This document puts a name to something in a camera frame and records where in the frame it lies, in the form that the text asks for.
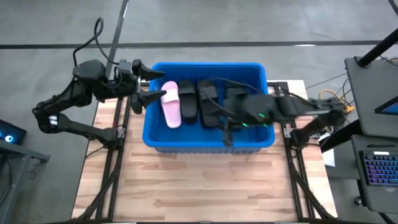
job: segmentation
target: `wooden platform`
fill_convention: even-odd
[[[289,81],[303,97],[303,81]],[[99,104],[95,126],[112,126],[116,100]],[[294,221],[296,214],[280,125],[275,143],[253,155],[159,154],[142,142],[144,114],[131,111],[114,221],[245,222]],[[311,117],[297,120],[304,126]],[[88,153],[99,148],[90,143]],[[329,182],[319,147],[303,151],[310,188],[334,216]],[[98,193],[106,150],[87,158],[72,217],[77,217]],[[305,203],[300,194],[303,208]],[[107,203],[104,215],[108,211]]]

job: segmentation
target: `rgb keyboard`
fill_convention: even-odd
[[[368,185],[398,186],[398,154],[360,152]]]

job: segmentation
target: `black metal frame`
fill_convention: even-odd
[[[275,95],[280,96],[282,93],[287,94],[289,92],[289,87],[287,82],[269,82],[267,83],[268,86],[271,86],[275,89]],[[285,145],[285,151],[286,151],[286,159],[288,163],[288,168],[289,168],[289,175],[290,175],[290,183],[292,184],[292,193],[293,193],[293,199],[294,199],[294,204],[296,208],[296,215],[297,218],[303,218],[303,211],[302,211],[302,205],[300,202],[300,194],[299,190],[297,187],[297,182],[293,178],[293,169],[295,167],[292,167],[290,164],[294,165],[294,158],[292,155],[292,148],[290,147],[290,139],[287,139],[285,137],[285,128],[288,128],[287,126],[290,126],[291,128],[296,128],[295,122],[288,122],[288,123],[282,123],[281,124],[281,129],[282,129],[282,134],[284,138],[284,145]],[[298,166],[300,169],[300,175],[302,176],[303,181],[305,184],[308,186],[308,178],[307,178],[307,172],[305,171],[305,164],[304,164],[304,159],[303,159],[303,154],[301,152],[301,149],[296,150],[296,155],[297,155],[297,162]],[[307,196],[305,196],[305,203],[307,206],[307,211],[308,211],[308,216],[310,218],[315,218],[314,210],[313,210],[313,205],[311,204],[311,201]]]
[[[289,89],[287,86],[287,82],[275,82],[275,83],[267,83],[268,86],[271,86],[275,89],[275,94],[276,95],[281,95],[281,94],[286,94]],[[141,83],[141,86],[149,86],[148,83]],[[114,123],[113,126],[117,127],[118,126],[118,121],[120,117],[120,112],[121,112],[121,105],[122,105],[123,99],[119,98],[118,102],[116,104],[116,111],[114,114]],[[123,119],[123,126],[126,128],[128,127],[128,122],[129,122],[129,112],[130,112],[130,107],[131,107],[131,97],[129,96],[127,98],[126,102],[126,110],[124,113],[124,119]],[[308,179],[307,179],[307,173],[305,171],[305,164],[303,160],[303,155],[301,152],[302,148],[295,149],[297,153],[297,162],[298,166],[300,169],[300,173],[297,171],[295,165],[294,165],[294,157],[292,155],[292,148],[291,148],[291,140],[289,138],[285,137],[284,133],[284,128],[287,128],[287,126],[290,125],[291,128],[296,128],[295,122],[289,122],[289,123],[283,123],[281,126],[282,128],[282,134],[284,138],[284,144],[285,144],[285,151],[286,151],[286,156],[287,156],[287,165],[289,168],[289,175],[290,175],[290,182],[292,184],[292,193],[294,196],[294,204],[296,208],[296,214],[297,214],[297,222],[299,223],[340,223],[340,224],[360,224],[359,222],[347,222],[347,221],[342,221],[342,220],[336,220],[332,218],[330,215],[321,215],[321,219],[315,218],[315,212],[314,208],[318,208],[321,206],[319,202],[317,202],[315,196],[311,193],[308,187]],[[124,143],[126,140],[126,134],[122,136],[121,140],[121,148],[118,149],[118,156],[116,158],[116,163],[115,167],[110,173],[111,170],[111,161],[113,157],[113,151],[109,150],[107,157],[106,157],[106,162],[105,162],[105,167],[104,167],[104,174],[103,174],[103,181],[101,184],[101,190],[98,193],[98,195],[95,197],[93,200],[93,203],[87,208],[87,210],[84,212],[86,214],[85,216],[80,216],[79,218],[74,218],[65,222],[57,222],[57,223],[52,223],[52,224],[77,224],[77,223],[85,223],[85,224],[97,224],[97,223],[114,223],[113,222],[113,216],[114,216],[114,208],[115,208],[115,203],[116,203],[116,196],[118,193],[118,184],[119,184],[119,176],[120,176],[120,170],[121,170],[121,164],[123,160],[123,152],[124,152]],[[104,197],[106,195],[106,192],[109,190],[110,186],[113,185],[111,189],[111,198],[109,200],[109,209],[108,209],[108,214],[106,218],[103,218],[103,204],[104,204]],[[302,211],[302,205],[300,201],[300,195],[299,195],[299,190],[297,185],[301,186],[304,194],[305,194],[305,201],[306,201],[306,206],[308,210],[308,218],[303,216],[303,211]],[[94,213],[94,211],[97,210],[95,218],[90,219]],[[172,222],[133,222],[135,224],[156,224],[156,223],[172,223]],[[209,223],[232,223],[232,222],[178,222],[178,224],[189,224],[189,223],[200,223],[200,224],[209,224]],[[274,223],[274,222],[234,222],[234,224],[238,223]]]
[[[41,164],[49,161],[50,156],[40,152],[33,151],[17,144],[9,143],[0,139],[0,171],[4,167],[6,161],[11,162],[10,169],[12,178],[10,181],[10,190],[6,193],[3,204],[0,207],[0,223],[9,223],[14,207],[17,203],[18,195],[21,190],[24,175],[28,172],[29,164],[32,159],[38,159]]]

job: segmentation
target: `cable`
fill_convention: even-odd
[[[36,164],[36,166],[31,170],[28,171],[27,173],[29,174],[29,178],[31,180],[34,180],[36,178],[37,172],[36,169],[38,168],[38,166],[41,164],[41,162],[39,162],[38,164]]]
[[[232,84],[236,84],[236,85],[240,85],[240,86],[246,86],[246,87],[248,87],[248,88],[250,88],[250,89],[252,89],[252,90],[254,90],[254,91],[256,91],[256,92],[258,92],[260,94],[264,94],[262,91],[254,88],[252,85],[249,85],[249,84],[246,84],[246,83],[240,83],[240,82],[237,82],[237,81],[232,81],[232,80],[229,80],[227,78],[207,78],[206,80],[209,80],[209,81],[210,80],[223,80],[223,81],[226,81],[226,82],[229,82],[229,83],[232,83]]]
[[[344,91],[344,85],[343,85],[343,96],[342,96],[341,98],[344,97],[345,102],[347,102],[346,95],[347,95],[347,93],[349,93],[350,91],[351,91],[351,89],[349,89],[347,92],[345,92],[345,91]]]
[[[105,147],[105,146],[101,146],[101,147],[99,147],[98,149],[95,149],[95,150],[92,151],[91,153],[87,154],[86,157],[85,157],[85,159],[87,159],[87,157],[91,156],[92,154],[98,152],[99,150],[103,149],[104,147]]]
[[[116,67],[116,66],[113,68],[113,72],[114,72],[114,76],[113,76],[113,77],[114,77],[114,78],[116,78],[116,70],[117,70],[117,69],[119,69],[119,68]],[[119,82],[118,82],[117,84],[109,85],[109,84],[105,83],[103,79],[101,79],[102,84],[103,84],[106,88],[110,88],[110,89],[114,89],[114,88],[118,87],[118,86],[122,83],[123,76],[120,75],[119,72],[118,72],[118,80],[119,80]]]
[[[348,84],[347,81],[348,81],[348,78],[344,81],[343,86]],[[338,94],[338,92],[340,92],[340,90],[342,90],[342,89],[343,89],[343,87],[340,87],[340,89],[337,90],[336,94]]]
[[[348,106],[351,106],[350,103],[348,103],[346,100],[343,100],[342,97],[338,96],[334,91],[331,90],[322,90],[319,94],[319,98],[322,99],[322,96],[324,93],[331,93],[333,94],[333,96],[335,96],[336,98],[338,98],[339,100],[343,101],[344,103],[346,103]]]
[[[396,65],[396,64],[394,64],[394,63],[392,63],[392,62],[390,62],[390,60],[394,60],[395,58],[393,58],[393,59],[387,59],[387,58],[385,58],[385,57],[383,57],[383,56],[381,56],[381,55],[380,55],[380,58],[382,58],[383,60],[387,61],[387,62],[390,63],[391,65],[398,67],[398,65]]]
[[[104,19],[103,19],[102,17],[99,17],[99,18],[97,19],[97,21],[95,22],[95,26],[94,26],[94,36],[97,35],[97,27],[98,27],[98,24],[101,24],[101,27],[99,28],[99,34],[98,34],[98,36],[99,36],[99,35],[102,33],[103,29],[104,29]],[[100,46],[100,43],[98,42],[98,36],[95,38],[95,44],[97,45],[97,47],[98,47],[99,51],[101,52],[101,54],[104,55],[104,57],[105,57],[109,62],[111,62],[112,64],[114,64],[114,65],[119,65],[119,63],[112,61],[112,60],[105,54],[105,52],[103,51],[103,49],[102,49],[101,46]]]
[[[118,127],[123,127],[123,126],[124,126],[123,124],[120,124],[120,125],[116,126],[116,128],[118,128]],[[121,137],[123,137],[123,135],[125,135],[125,134],[126,134],[126,128],[124,129],[124,131],[123,131]],[[92,154],[98,152],[99,150],[105,148],[105,145],[106,145],[106,143],[104,144],[104,146],[101,146],[101,147],[99,147],[98,149],[95,149],[95,150],[92,151],[91,153],[87,154],[86,157],[85,157],[85,159],[87,159],[87,157],[91,156]]]
[[[97,27],[98,24],[101,24],[101,27],[99,28],[99,31],[97,32]],[[118,63],[112,61],[111,59],[109,59],[109,57],[104,53],[104,51],[102,50],[102,48],[100,47],[100,44],[98,43],[98,37],[101,35],[102,31],[104,29],[104,19],[102,17],[99,17],[97,19],[97,21],[95,22],[95,27],[94,27],[94,36],[92,38],[90,38],[87,42],[85,42],[84,44],[80,45],[79,47],[77,47],[72,55],[73,55],[73,64],[75,65],[75,67],[77,66],[77,60],[76,60],[76,53],[87,47],[87,45],[89,45],[93,40],[95,40],[97,47],[99,48],[99,51],[101,51],[102,55],[104,55],[104,57],[111,63],[115,64],[115,65],[119,65]]]
[[[8,173],[9,173],[9,179],[8,179],[8,184],[7,184],[7,190],[4,191],[1,196],[3,197],[1,202],[0,202],[0,208],[2,207],[2,205],[4,204],[4,202],[6,201],[8,195],[10,194],[10,191],[12,189],[12,170],[11,170],[11,162],[10,162],[10,158],[7,157],[7,164],[8,164]]]
[[[338,75],[338,76],[335,76],[335,77],[333,77],[333,78],[329,78],[329,79],[327,79],[327,80],[325,80],[325,81],[318,82],[318,83],[316,83],[316,84],[314,84],[314,85],[310,85],[310,86],[306,87],[306,90],[309,89],[309,88],[312,88],[312,87],[314,87],[314,86],[320,85],[320,84],[322,84],[322,83],[328,82],[328,81],[330,81],[330,80],[334,80],[335,78],[342,77],[343,75],[346,75],[346,74],[347,74],[347,73],[343,73],[343,74]]]

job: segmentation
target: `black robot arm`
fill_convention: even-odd
[[[146,68],[140,60],[133,63],[120,60],[115,67],[115,78],[110,80],[105,75],[105,66],[99,60],[90,60],[73,69],[73,78],[59,95],[55,95],[37,104],[32,110],[41,131],[45,133],[68,132],[82,135],[88,139],[98,139],[104,147],[118,145],[122,131],[117,127],[99,129],[89,125],[70,121],[61,112],[72,107],[87,106],[92,96],[104,102],[107,99],[132,96],[132,108],[135,113],[142,113],[145,107],[158,100],[165,91],[146,92],[141,90],[141,79],[160,78],[163,72]]]
[[[227,114],[224,143],[232,145],[230,130],[236,127],[262,126],[274,122],[294,121],[299,116],[318,115],[306,127],[290,132],[293,147],[308,144],[312,134],[319,133],[327,126],[339,126],[345,121],[344,104],[337,98],[306,100],[297,95],[241,95],[224,101],[224,114]]]

